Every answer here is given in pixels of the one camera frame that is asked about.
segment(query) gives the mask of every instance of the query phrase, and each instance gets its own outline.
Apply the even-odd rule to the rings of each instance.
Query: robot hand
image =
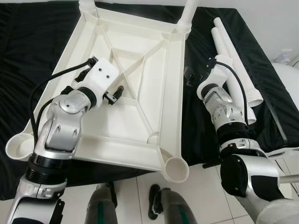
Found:
[[[278,189],[277,167],[268,160],[258,142],[252,139],[242,110],[222,88],[228,72],[237,76],[225,61],[231,63],[226,56],[217,56],[216,60],[212,60],[214,64],[210,65],[210,76],[197,89],[198,97],[211,114],[218,136],[222,159],[221,184],[226,192],[237,198],[254,222],[298,223],[299,202],[284,198]]]
[[[109,61],[94,57],[90,62],[89,68],[75,79],[73,88],[68,86],[49,101],[47,121],[20,180],[7,224],[61,222],[64,202],[59,198],[81,136],[81,119],[90,109],[99,108],[104,98],[114,104],[124,90],[120,86],[113,95],[107,92],[119,75]]]

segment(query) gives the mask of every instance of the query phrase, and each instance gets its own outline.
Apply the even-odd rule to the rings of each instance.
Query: white tile floor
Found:
[[[288,156],[283,158],[284,162],[287,164],[287,169],[290,175],[299,174],[299,156]],[[299,191],[299,183],[295,183],[297,191]]]
[[[299,166],[296,162],[298,160],[293,159],[290,167],[285,163],[282,168],[288,171],[291,169],[294,174],[296,165]],[[222,189],[219,166],[203,169],[202,165],[190,167],[190,176],[182,184],[168,183],[159,173],[115,182],[118,201],[116,214],[119,224],[164,223],[163,216],[159,216],[155,221],[148,218],[149,189],[154,183],[159,184],[161,188],[169,187],[181,194],[199,224],[253,224],[238,201]],[[66,204],[62,224],[84,223],[87,203],[95,188],[96,184],[66,189],[62,196]],[[292,196],[296,195],[294,190],[290,192]],[[0,223],[4,223],[11,202],[12,200],[0,202]]]

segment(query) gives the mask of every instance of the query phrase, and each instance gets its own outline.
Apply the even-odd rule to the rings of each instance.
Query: black cloth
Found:
[[[97,3],[98,7],[176,23],[182,7]],[[26,162],[9,159],[6,142],[28,122],[28,97],[35,85],[49,77],[79,19],[77,2],[0,4],[0,199],[14,197]],[[195,72],[184,80],[182,156],[189,165],[218,156],[210,115],[196,96],[196,87],[210,70],[216,49],[213,19],[221,17],[254,85],[267,102],[254,108],[251,130],[266,152],[299,146],[299,113],[271,63],[235,9],[197,8],[185,45],[185,65]],[[42,89],[35,99],[37,103]],[[74,160],[68,186],[115,181],[147,173],[134,168]]]

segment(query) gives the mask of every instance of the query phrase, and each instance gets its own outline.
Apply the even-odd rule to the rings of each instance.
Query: white plastic tube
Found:
[[[234,70],[238,74],[238,77],[240,81],[242,82],[242,85],[245,90],[246,98],[248,105],[250,107],[254,107],[257,105],[260,105],[263,102],[263,97],[259,90],[257,90],[254,85],[252,84],[252,81],[250,77],[248,76],[247,71],[244,68],[244,65],[242,64],[242,61],[239,58],[239,55],[237,51],[235,50],[235,47],[230,40],[228,33],[226,29],[224,28],[224,25],[221,21],[221,19],[218,17],[214,19],[214,24],[218,28],[220,36],[224,42],[225,48],[228,51],[228,55],[230,58],[234,60]]]
[[[81,12],[97,15],[94,0],[79,0],[79,9]]]
[[[182,16],[177,23],[177,30],[181,33],[190,33],[192,19],[195,14],[199,0],[187,0]]]
[[[223,43],[223,40],[221,38],[218,28],[214,27],[211,30],[211,32],[212,32],[212,36],[214,39],[214,43],[215,43],[218,55],[228,56],[228,51]],[[228,91],[229,91],[231,98],[233,99],[236,106],[238,106],[244,113],[244,99],[242,96],[242,91],[238,84],[238,81],[236,80],[236,78],[234,77],[233,74],[231,74],[229,76],[226,83],[228,85]],[[256,116],[253,112],[253,109],[251,109],[248,106],[248,104],[247,104],[247,118],[248,118],[248,124],[250,124],[250,125],[256,122]]]
[[[279,183],[299,183],[299,175],[281,176]]]

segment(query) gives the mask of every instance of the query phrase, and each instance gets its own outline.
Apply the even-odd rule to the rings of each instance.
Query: black wire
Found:
[[[225,64],[225,63],[218,62],[218,61],[216,61],[215,63],[216,63],[216,64],[219,64],[219,65],[222,65],[222,66],[226,67],[227,69],[229,69],[229,70],[231,71],[231,73],[234,75],[234,77],[236,78],[236,80],[237,80],[237,82],[238,82],[238,84],[239,84],[239,86],[240,86],[240,88],[241,88],[242,95],[243,95],[243,100],[244,100],[244,118],[245,118],[245,123],[246,123],[247,126],[248,126],[248,117],[247,117],[247,99],[246,99],[246,95],[245,95],[245,90],[244,90],[244,88],[243,88],[243,85],[242,85],[242,83],[241,83],[241,81],[240,81],[240,79],[239,79],[237,73],[236,73],[230,66],[228,66],[228,65]]]
[[[41,121],[41,117],[43,114],[44,109],[53,101],[54,98],[50,99],[49,101],[47,101],[40,109],[40,111],[38,112],[37,118],[36,118],[36,128],[37,128],[37,132],[38,132],[38,127],[39,127],[39,123]]]
[[[64,75],[65,73],[68,73],[70,71],[74,71],[74,70],[77,70],[79,68],[82,68],[88,64],[90,64],[92,62],[92,59],[88,59],[86,62],[80,64],[80,65],[77,65],[77,66],[74,66],[74,67],[71,67],[69,69],[66,69],[66,70],[63,70],[57,74],[54,74],[52,75],[50,78],[47,78],[45,80],[43,80],[39,85],[37,85],[33,91],[31,92],[30,94],[30,97],[29,97],[29,109],[28,109],[28,112],[29,112],[29,117],[30,117],[30,122],[31,122],[31,126],[32,126],[32,132],[33,132],[33,137],[34,137],[34,145],[36,145],[37,143],[37,139],[38,139],[38,134],[37,134],[37,129],[38,127],[36,127],[36,121],[35,121],[35,118],[34,118],[34,114],[33,114],[33,97],[34,95],[36,94],[36,91],[42,86],[44,85],[45,83],[47,83],[48,81],[54,79],[54,78],[57,78],[59,76],[62,76]]]
[[[293,66],[292,67],[294,67],[297,63],[299,62],[299,60],[298,61],[296,61],[296,63],[295,64],[293,64]]]

